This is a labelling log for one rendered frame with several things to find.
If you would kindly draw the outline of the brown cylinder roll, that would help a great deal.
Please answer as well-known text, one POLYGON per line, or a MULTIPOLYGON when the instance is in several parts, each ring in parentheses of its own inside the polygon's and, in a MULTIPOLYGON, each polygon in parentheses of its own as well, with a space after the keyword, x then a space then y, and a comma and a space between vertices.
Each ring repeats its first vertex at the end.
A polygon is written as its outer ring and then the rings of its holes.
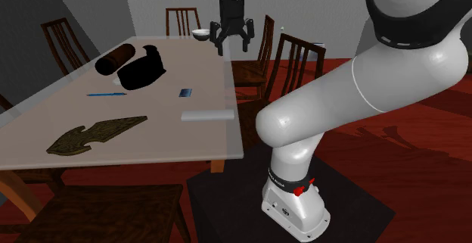
POLYGON ((135 47, 129 43, 122 44, 99 58, 95 63, 96 71, 104 76, 111 75, 135 55, 135 47))

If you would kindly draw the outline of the black bag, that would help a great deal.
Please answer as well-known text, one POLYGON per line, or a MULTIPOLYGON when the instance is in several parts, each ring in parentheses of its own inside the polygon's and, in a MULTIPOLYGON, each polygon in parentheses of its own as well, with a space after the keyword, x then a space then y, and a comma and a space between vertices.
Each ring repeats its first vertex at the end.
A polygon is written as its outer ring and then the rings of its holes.
POLYGON ((117 71, 120 84, 124 89, 136 90, 149 86, 159 79, 166 69, 154 45, 145 45, 146 55, 134 60, 117 71))

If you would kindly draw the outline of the beige dining table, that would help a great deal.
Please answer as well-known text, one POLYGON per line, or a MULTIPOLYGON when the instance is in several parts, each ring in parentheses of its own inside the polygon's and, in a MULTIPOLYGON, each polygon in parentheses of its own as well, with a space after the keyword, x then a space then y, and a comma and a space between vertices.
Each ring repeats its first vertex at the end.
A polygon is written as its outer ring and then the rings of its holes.
POLYGON ((126 91, 114 76, 102 76, 87 63, 0 114, 0 193, 28 219, 41 202, 16 175, 21 169, 94 167, 208 160, 215 172, 228 159, 243 157, 239 122, 183 122, 183 111, 235 111, 234 84, 228 56, 210 42, 191 37, 133 36, 136 56, 145 45, 157 47, 166 72, 153 84, 126 91), (182 89, 192 89, 180 98, 182 89), (90 97, 90 93, 124 92, 90 97), (65 132, 103 120, 147 116, 147 120, 84 153, 61 157, 46 150, 65 132))

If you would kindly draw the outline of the white flat box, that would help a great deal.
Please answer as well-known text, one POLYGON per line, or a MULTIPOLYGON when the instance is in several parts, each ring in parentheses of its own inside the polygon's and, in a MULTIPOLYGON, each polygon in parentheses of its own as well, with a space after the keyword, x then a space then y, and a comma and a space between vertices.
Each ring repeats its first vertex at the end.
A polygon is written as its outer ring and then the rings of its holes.
POLYGON ((183 122, 199 122, 213 120, 233 120, 234 111, 225 110, 205 110, 205 111, 183 111, 181 121, 183 122))

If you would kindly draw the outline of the black robot stand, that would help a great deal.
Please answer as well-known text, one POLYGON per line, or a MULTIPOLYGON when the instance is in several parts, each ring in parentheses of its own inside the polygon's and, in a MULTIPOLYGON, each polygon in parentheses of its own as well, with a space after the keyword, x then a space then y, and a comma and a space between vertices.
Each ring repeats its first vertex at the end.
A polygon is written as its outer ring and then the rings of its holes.
MULTIPOLYGON (((272 150, 259 143, 226 162, 223 173, 204 171, 187 181, 198 243, 302 243, 262 208, 272 150)), ((375 243, 394 218, 388 206, 314 157, 314 186, 331 217, 307 243, 375 243)))

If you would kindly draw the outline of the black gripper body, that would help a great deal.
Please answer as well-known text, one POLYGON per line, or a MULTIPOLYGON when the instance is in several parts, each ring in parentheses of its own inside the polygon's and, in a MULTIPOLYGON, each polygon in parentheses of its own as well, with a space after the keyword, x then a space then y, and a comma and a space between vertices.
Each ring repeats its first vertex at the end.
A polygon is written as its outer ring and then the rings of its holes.
POLYGON ((244 0, 219 0, 220 24, 226 36, 239 35, 244 28, 244 0))

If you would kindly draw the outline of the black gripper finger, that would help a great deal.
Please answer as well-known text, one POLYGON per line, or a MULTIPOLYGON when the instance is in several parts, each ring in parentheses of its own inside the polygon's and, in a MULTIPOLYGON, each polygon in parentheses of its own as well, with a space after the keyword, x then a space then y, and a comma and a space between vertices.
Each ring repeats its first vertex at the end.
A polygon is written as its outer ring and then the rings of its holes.
POLYGON ((250 40, 255 36, 253 19, 240 19, 238 24, 238 35, 242 38, 242 51, 248 52, 250 40))
POLYGON ((219 23, 214 22, 214 21, 210 22, 210 41, 217 48, 218 55, 223 56, 222 43, 228 37, 228 30, 225 28, 222 28, 221 33, 217 36, 217 30, 220 28, 221 26, 219 23))

